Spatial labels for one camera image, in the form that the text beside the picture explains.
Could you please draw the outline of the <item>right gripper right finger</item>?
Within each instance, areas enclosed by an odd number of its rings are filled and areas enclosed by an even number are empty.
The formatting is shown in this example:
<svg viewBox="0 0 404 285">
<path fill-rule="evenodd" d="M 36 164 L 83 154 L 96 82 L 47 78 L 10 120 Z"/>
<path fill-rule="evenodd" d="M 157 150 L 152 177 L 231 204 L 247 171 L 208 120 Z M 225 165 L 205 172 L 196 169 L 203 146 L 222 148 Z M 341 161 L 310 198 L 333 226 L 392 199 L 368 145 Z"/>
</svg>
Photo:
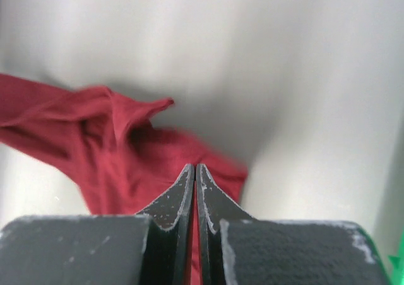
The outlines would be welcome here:
<svg viewBox="0 0 404 285">
<path fill-rule="evenodd" d="M 196 169 L 202 284 L 389 284 L 368 234 L 350 221 L 252 217 Z"/>
</svg>

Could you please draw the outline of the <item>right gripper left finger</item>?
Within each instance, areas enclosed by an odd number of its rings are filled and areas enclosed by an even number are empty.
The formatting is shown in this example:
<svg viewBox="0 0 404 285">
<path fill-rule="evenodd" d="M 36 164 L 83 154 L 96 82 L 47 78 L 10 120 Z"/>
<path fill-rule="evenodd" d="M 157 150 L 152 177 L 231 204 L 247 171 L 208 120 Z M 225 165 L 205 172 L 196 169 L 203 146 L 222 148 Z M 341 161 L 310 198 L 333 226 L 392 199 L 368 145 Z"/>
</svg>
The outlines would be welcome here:
<svg viewBox="0 0 404 285">
<path fill-rule="evenodd" d="M 1 230 L 2 284 L 189 284 L 194 167 L 134 215 L 23 216 Z"/>
</svg>

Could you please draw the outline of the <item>dark red t shirt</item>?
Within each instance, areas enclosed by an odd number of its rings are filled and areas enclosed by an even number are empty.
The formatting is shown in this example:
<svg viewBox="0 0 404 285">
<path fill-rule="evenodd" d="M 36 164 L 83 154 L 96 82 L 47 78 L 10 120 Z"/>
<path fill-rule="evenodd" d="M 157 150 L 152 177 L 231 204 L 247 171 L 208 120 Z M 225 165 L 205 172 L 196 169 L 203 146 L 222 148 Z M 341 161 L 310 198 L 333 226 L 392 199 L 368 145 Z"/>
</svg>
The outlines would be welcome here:
<svg viewBox="0 0 404 285">
<path fill-rule="evenodd" d="M 1 142 L 51 165 L 75 182 L 94 214 L 132 214 L 174 180 L 185 164 L 205 164 L 238 198 L 246 169 L 192 135 L 154 128 L 171 106 L 139 102 L 92 86 L 69 91 L 1 76 Z"/>
</svg>

